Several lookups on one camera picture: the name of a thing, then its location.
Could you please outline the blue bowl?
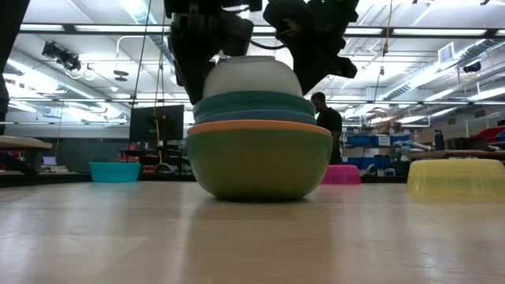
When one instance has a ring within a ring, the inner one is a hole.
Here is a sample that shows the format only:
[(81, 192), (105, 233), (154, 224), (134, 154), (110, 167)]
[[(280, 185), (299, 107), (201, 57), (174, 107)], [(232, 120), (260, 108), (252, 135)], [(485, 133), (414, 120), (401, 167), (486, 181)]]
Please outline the blue bowl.
[(195, 124), (203, 124), (217, 121), (234, 120), (269, 120), (269, 121), (291, 121), (309, 125), (315, 125), (314, 115), (304, 114), (294, 110), (237, 110), (221, 114), (208, 115), (203, 118), (196, 118)]

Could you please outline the beige background table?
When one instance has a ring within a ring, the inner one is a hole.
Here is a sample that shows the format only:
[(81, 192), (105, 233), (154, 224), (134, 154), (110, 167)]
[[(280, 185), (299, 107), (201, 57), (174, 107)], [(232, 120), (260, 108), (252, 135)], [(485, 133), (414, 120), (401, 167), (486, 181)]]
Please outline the beige background table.
[[(39, 174), (43, 152), (52, 149), (52, 144), (29, 137), (0, 136), (0, 164), (9, 170), (21, 172), (28, 176)], [(22, 161), (11, 155), (10, 151), (26, 151), (28, 161)]]

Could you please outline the teal bowl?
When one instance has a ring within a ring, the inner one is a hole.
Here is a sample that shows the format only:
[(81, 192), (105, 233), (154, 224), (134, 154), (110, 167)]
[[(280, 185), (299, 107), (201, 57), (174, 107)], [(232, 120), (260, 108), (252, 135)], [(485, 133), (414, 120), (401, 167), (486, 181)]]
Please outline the teal bowl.
[(202, 99), (193, 107), (195, 121), (215, 114), (239, 110), (293, 110), (314, 115), (316, 109), (307, 99), (281, 92), (228, 92)]

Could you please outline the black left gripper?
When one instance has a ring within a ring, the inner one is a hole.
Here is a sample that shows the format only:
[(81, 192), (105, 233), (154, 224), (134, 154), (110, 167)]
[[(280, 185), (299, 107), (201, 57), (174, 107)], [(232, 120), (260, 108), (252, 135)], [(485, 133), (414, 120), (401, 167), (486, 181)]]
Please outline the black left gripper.
[(192, 105), (203, 98), (216, 54), (246, 54), (254, 23), (240, 14), (262, 7), (262, 0), (164, 0), (166, 16), (171, 19), (169, 49)]

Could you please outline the black crossbar with light strips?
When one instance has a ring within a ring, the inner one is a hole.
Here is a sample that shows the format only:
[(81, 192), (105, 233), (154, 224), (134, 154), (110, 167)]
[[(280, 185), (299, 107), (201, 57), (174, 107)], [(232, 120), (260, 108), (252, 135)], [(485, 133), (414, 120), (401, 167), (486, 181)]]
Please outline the black crossbar with light strips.
[[(170, 27), (139, 24), (22, 24), (21, 33), (61, 35), (143, 36), (169, 34)], [(398, 38), (398, 39), (505, 39), (505, 28), (387, 28), (351, 26), (346, 38)]]

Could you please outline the red storage bin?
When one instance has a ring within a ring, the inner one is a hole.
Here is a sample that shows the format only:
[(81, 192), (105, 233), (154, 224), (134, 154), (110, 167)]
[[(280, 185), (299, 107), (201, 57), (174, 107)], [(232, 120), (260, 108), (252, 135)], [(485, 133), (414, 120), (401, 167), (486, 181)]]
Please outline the red storage bin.
[(486, 139), (489, 144), (505, 143), (505, 126), (484, 129), (480, 131), (476, 137)]

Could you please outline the black computer monitor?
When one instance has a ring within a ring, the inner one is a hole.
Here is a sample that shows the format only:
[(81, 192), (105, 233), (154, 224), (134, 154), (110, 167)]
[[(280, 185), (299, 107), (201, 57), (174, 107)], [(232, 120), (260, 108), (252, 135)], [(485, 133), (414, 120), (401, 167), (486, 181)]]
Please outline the black computer monitor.
[(130, 141), (182, 140), (184, 111), (183, 105), (134, 108), (130, 120)]

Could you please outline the yellow plastic container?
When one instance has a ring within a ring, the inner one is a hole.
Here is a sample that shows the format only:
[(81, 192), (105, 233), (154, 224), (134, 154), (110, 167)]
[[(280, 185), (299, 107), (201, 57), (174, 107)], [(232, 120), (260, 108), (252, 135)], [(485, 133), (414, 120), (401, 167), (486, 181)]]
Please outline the yellow plastic container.
[(493, 159), (415, 161), (406, 193), (419, 199), (505, 201), (505, 165)]

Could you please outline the black table edge rail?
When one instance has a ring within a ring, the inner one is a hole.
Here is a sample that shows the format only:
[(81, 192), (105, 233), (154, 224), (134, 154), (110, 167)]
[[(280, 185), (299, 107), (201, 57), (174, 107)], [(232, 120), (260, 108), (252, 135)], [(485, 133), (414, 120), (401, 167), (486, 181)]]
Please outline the black table edge rail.
[[(0, 173), (0, 188), (20, 187), (30, 185), (51, 185), (65, 183), (91, 182), (90, 173), (67, 174), (38, 174), (28, 176), (24, 174)], [(165, 176), (157, 174), (141, 174), (138, 181), (176, 181), (196, 182), (193, 176)], [(362, 177), (362, 183), (406, 183), (407, 177)]]

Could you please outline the brown background table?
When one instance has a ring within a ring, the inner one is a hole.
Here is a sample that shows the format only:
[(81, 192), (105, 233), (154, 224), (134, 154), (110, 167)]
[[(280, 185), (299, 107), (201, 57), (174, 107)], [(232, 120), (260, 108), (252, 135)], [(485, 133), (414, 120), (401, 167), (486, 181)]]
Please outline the brown background table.
[(505, 151), (482, 151), (482, 150), (421, 151), (421, 152), (409, 153), (409, 158), (412, 160), (477, 158), (477, 159), (494, 159), (499, 161), (505, 161)]

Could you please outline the blue storage bin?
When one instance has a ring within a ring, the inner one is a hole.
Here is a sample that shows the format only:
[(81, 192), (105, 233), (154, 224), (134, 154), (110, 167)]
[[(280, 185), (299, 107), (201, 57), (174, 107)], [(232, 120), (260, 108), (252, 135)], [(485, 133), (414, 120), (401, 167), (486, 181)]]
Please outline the blue storage bin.
[(346, 144), (354, 147), (371, 147), (371, 148), (381, 148), (381, 147), (392, 147), (395, 142), (410, 140), (409, 136), (348, 136), (346, 138)]

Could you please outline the person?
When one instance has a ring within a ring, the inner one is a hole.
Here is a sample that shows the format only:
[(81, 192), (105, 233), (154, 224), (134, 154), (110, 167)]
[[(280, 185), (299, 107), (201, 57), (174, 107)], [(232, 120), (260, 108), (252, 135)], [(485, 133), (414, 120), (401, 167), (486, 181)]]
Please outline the person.
[(311, 102), (318, 114), (316, 124), (325, 128), (332, 136), (331, 165), (340, 164), (340, 137), (342, 134), (342, 116), (340, 113), (326, 104), (326, 96), (323, 92), (316, 92), (311, 96)]

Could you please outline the black ceiling spotlight cluster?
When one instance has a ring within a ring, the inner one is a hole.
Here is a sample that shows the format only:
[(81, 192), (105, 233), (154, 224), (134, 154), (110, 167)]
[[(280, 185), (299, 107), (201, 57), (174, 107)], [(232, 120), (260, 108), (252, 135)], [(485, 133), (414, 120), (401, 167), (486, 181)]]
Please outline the black ceiling spotlight cluster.
[(81, 69), (79, 55), (69, 53), (67, 50), (58, 47), (55, 43), (45, 42), (41, 55), (55, 60), (65, 70), (80, 71)]

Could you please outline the green bowl orange inside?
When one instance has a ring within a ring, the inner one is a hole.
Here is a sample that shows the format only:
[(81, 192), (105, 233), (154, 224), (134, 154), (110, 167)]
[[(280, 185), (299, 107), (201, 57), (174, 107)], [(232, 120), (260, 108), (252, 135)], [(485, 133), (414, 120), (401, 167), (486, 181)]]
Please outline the green bowl orange inside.
[(299, 200), (323, 180), (331, 133), (291, 121), (233, 120), (194, 125), (186, 137), (193, 175), (221, 200)]

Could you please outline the pink plastic container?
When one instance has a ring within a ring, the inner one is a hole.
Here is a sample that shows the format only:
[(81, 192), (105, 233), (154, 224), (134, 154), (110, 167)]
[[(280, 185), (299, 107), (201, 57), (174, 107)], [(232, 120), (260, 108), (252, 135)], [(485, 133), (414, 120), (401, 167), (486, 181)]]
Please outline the pink plastic container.
[(359, 169), (354, 165), (329, 165), (322, 185), (360, 185)]

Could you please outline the white bowl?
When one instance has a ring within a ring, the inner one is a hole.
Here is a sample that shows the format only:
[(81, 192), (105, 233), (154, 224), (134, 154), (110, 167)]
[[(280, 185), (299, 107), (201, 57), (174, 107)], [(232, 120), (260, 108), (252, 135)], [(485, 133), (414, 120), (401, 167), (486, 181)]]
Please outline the white bowl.
[(303, 96), (295, 72), (272, 56), (241, 56), (219, 62), (208, 74), (203, 98), (230, 92), (280, 92)]

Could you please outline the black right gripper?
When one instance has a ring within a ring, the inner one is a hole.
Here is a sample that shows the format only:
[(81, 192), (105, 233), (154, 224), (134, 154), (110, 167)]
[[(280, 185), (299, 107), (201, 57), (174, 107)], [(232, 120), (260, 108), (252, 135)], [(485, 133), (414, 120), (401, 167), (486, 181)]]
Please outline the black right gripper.
[(290, 48), (303, 95), (328, 75), (355, 78), (355, 64), (329, 51), (345, 47), (344, 34), (348, 25), (358, 19), (358, 3), (359, 0), (269, 0), (263, 18), (275, 29), (275, 37)]

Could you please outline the turquoise plastic container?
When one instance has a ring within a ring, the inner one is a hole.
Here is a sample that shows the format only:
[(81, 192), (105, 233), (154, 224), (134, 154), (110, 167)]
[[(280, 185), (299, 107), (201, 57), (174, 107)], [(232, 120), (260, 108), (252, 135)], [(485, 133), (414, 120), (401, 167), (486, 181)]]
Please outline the turquoise plastic container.
[(139, 163), (89, 163), (91, 177), (100, 183), (136, 182), (140, 173)]

